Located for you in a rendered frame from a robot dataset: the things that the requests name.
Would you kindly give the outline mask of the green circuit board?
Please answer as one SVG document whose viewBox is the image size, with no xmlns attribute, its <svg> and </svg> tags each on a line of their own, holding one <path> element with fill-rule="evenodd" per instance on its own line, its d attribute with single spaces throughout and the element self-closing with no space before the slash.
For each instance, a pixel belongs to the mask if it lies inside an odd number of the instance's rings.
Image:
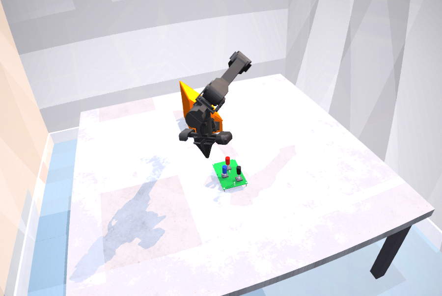
<svg viewBox="0 0 442 296">
<path fill-rule="evenodd" d="M 230 160 L 230 157 L 225 157 L 225 161 L 212 164 L 215 173 L 225 189 L 238 187 L 241 185 L 247 186 L 248 182 L 241 172 L 241 166 L 237 164 L 235 159 Z"/>
</svg>

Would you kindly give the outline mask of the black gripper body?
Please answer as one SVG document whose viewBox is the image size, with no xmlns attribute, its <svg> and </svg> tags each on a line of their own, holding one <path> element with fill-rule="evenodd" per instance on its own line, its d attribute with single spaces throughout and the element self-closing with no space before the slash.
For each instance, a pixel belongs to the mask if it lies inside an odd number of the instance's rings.
<svg viewBox="0 0 442 296">
<path fill-rule="evenodd" d="M 196 132 L 194 129 L 184 129 L 178 135 L 179 141 L 187 141 L 188 137 L 192 137 L 194 142 L 201 142 L 206 139 L 209 143 L 216 141 L 217 144 L 227 145 L 232 139 L 232 133 L 220 131 L 218 134 L 213 134 L 212 121 L 212 117 L 205 119 L 202 125 L 196 128 Z"/>
</svg>

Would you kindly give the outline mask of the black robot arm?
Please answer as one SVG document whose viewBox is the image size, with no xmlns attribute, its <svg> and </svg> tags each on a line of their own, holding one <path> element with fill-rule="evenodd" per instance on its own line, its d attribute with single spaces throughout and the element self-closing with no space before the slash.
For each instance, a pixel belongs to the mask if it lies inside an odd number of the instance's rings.
<svg viewBox="0 0 442 296">
<path fill-rule="evenodd" d="M 218 112 L 225 103 L 228 86 L 238 74 L 246 72 L 251 67 L 251 60 L 240 51 L 234 52 L 229 59 L 229 68 L 223 76 L 216 78 L 214 81 L 212 80 L 196 97 L 193 107 L 185 116 L 185 121 L 189 127 L 200 127 L 205 119 L 211 117 L 211 113 Z M 214 110 L 212 105 L 218 106 Z"/>
</svg>

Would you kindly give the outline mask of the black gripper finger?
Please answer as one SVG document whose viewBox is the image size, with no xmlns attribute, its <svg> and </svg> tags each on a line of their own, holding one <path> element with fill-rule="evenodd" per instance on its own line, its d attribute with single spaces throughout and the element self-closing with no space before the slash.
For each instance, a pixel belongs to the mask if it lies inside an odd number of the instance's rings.
<svg viewBox="0 0 442 296">
<path fill-rule="evenodd" d="M 210 152 L 211 152 L 212 145 L 213 145 L 215 142 L 216 142 L 216 141 L 214 141 L 213 143 L 209 143 L 209 142 L 205 142 L 205 143 L 204 143 L 204 149 L 205 149 L 205 154 L 206 154 L 207 159 L 208 159 L 209 156 L 210 156 Z"/>
<path fill-rule="evenodd" d="M 203 139 L 201 142 L 193 142 L 193 144 L 195 144 L 200 149 L 200 151 L 203 153 L 205 158 L 207 158 L 206 154 L 205 154 L 205 149 L 204 149 L 205 142 L 206 142 L 206 139 Z"/>
</svg>

